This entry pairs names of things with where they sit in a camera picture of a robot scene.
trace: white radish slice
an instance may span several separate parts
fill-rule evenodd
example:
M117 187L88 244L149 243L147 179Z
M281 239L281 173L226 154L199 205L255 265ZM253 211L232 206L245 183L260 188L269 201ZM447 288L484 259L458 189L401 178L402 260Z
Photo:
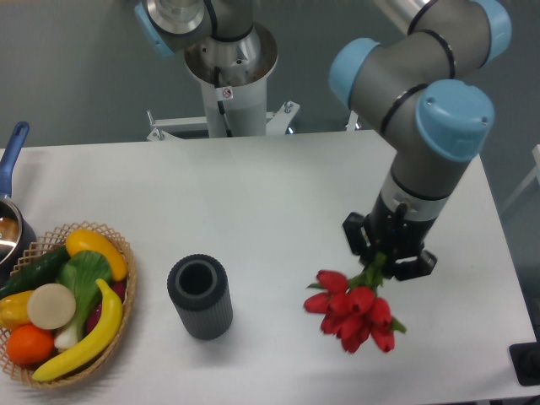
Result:
M63 327L75 314L75 297L61 284L45 284L34 291L26 304L30 321L46 330Z

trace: cucumber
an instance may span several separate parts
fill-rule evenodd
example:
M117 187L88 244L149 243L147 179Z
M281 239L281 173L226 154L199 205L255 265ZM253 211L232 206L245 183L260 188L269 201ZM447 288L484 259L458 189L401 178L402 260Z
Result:
M65 245L39 256L32 263L27 264L12 275L0 288L0 300L9 295L37 289L43 284L54 283L60 267L69 258Z

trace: toy vegetable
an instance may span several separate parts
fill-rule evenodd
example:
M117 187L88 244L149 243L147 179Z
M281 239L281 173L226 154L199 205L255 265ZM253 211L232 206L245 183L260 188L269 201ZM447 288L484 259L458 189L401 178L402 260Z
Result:
M80 251L97 251L111 265L112 279L122 281L127 276L127 264L120 252L103 235L89 229L76 229L67 236L66 247L71 257Z
M49 283L35 289L26 305L30 321L51 331L66 325L75 313L75 297L61 284Z
M9 335L6 352L17 365L33 365L47 360L54 349L54 341L49 331L34 325L24 325Z
M125 283L113 283L111 289L120 297L120 301L123 303L126 298L126 284ZM92 311L88 319L86 320L86 334L92 332L101 317L101 304Z
M68 260L68 251L64 245L57 247L54 251L44 253L9 278L0 288L0 300L8 295L22 293L54 282L60 267Z
M101 318L95 329L74 347L60 353L35 371L35 381L52 381L87 364L114 339L122 321L122 302L106 281L95 282L103 295Z
M33 292L24 291L0 301L0 327L15 329L30 323L26 305Z
M111 281L111 267L103 255L95 251L81 251L66 263L58 274L57 282L68 287L77 302L72 320L59 330L55 346L63 351L75 346L84 336L86 319L100 303L98 278Z

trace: bok choy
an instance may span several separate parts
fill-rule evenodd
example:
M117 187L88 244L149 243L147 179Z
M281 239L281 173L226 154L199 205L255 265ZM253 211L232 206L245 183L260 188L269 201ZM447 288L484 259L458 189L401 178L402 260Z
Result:
M54 345L59 351L72 348L83 339L86 319L101 302L101 292L95 283L98 278L110 283L111 266L95 251L77 253L58 273L57 283L68 287L77 303L72 320L57 332Z

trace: ridged black cylinder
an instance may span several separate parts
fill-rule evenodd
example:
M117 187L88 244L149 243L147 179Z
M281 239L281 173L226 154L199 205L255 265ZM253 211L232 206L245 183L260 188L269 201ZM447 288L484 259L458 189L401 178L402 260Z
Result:
M170 271L167 289L186 330L195 338L215 339L233 321L224 267L206 255L181 259Z

